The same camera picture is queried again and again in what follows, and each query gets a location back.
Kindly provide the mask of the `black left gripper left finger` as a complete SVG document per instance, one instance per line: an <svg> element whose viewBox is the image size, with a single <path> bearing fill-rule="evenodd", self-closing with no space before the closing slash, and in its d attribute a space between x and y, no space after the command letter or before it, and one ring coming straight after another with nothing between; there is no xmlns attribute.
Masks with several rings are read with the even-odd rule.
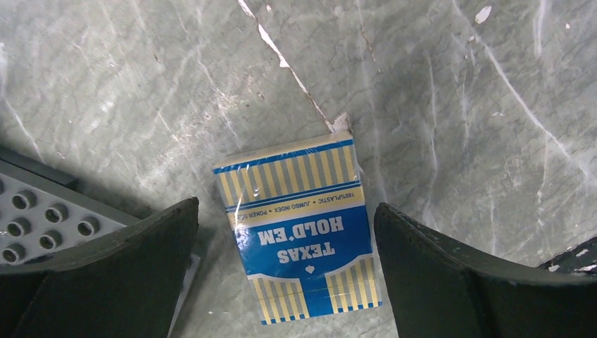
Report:
<svg viewBox="0 0 597 338"><path fill-rule="evenodd" d="M1 269L2 337L167 337L198 230L185 199L85 244Z"/></svg>

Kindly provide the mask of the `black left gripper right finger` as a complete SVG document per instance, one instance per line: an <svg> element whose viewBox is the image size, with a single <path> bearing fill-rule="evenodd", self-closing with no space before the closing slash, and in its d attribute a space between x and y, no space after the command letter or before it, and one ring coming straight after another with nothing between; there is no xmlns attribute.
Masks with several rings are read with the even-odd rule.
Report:
<svg viewBox="0 0 597 338"><path fill-rule="evenodd" d="M400 337L596 336L596 277L507 261L386 203L374 229Z"/></svg>

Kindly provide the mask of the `blue playing card deck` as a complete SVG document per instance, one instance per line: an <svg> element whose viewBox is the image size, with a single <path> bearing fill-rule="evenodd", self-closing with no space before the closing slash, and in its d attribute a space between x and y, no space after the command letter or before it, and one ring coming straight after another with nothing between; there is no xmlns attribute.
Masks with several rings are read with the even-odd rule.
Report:
<svg viewBox="0 0 597 338"><path fill-rule="evenodd" d="M349 132L230 156L213 174L264 325L382 305Z"/></svg>

